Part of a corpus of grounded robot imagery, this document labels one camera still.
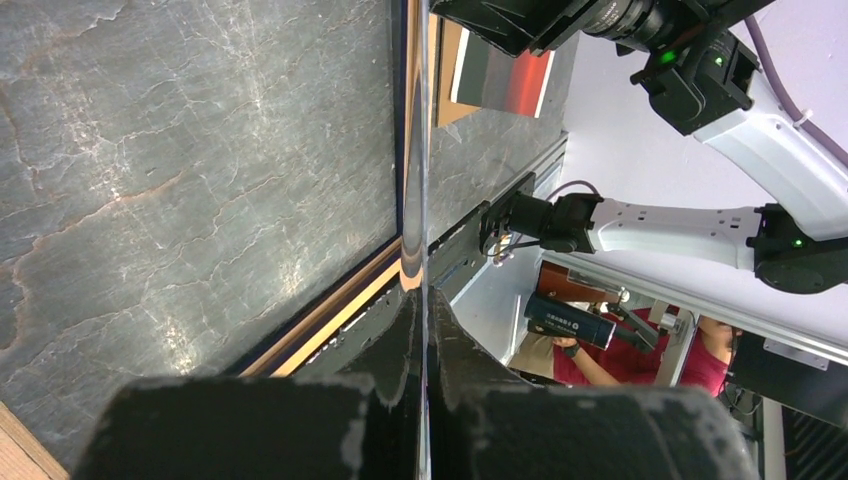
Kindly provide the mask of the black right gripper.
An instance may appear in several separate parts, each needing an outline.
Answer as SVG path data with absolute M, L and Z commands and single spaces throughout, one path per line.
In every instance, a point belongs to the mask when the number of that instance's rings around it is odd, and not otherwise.
M 769 4 L 755 0 L 438 0 L 430 3 L 430 12 L 511 57 L 555 50 L 581 30 L 616 43 L 623 56 L 629 50 L 663 50 L 687 32 L 709 24 L 732 26 Z

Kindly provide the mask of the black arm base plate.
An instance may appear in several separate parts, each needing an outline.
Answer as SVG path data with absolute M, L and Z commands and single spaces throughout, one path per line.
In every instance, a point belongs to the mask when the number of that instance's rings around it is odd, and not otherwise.
M 460 221 L 434 241 L 428 249 L 429 283 L 448 300 L 453 300 L 469 284 L 472 278 L 487 264 L 489 257 L 483 247 L 489 249 L 498 232 L 496 218 L 509 198 L 516 193 L 531 195 L 537 175 L 534 172 L 517 177 L 493 200 L 481 202 Z

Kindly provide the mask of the wooden picture frame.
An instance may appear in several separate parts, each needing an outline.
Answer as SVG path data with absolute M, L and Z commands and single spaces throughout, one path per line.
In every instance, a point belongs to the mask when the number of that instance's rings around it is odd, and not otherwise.
M 397 272 L 402 1 L 1 5 L 1 418 L 292 370 Z

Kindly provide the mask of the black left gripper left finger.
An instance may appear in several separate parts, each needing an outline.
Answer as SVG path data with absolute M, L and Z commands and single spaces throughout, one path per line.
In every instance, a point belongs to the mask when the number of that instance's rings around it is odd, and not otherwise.
M 110 401 L 76 479 L 413 479 L 421 290 L 342 369 L 139 379 Z

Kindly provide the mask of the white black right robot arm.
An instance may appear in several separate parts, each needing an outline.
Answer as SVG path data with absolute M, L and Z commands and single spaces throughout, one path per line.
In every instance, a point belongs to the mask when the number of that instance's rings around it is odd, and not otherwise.
M 646 251 L 751 272 L 785 293 L 847 280 L 847 154 L 787 92 L 755 15 L 761 1 L 433 1 L 430 11 L 510 56 L 547 53 L 577 33 L 647 54 L 630 81 L 678 133 L 721 153 L 772 198 L 688 209 L 513 187 L 482 217 L 479 249 L 502 260 Z

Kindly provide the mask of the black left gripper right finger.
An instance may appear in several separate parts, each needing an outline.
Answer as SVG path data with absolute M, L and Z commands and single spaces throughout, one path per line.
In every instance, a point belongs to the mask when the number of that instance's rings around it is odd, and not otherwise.
M 755 479 L 729 414 L 680 387 L 535 385 L 428 300 L 435 479 Z

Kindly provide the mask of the red sunset photo print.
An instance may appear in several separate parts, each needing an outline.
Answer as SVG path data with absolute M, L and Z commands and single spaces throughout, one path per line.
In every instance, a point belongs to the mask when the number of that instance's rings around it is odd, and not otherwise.
M 525 117 L 541 115 L 556 58 L 524 52 L 511 57 L 462 28 L 449 100 L 459 105 Z

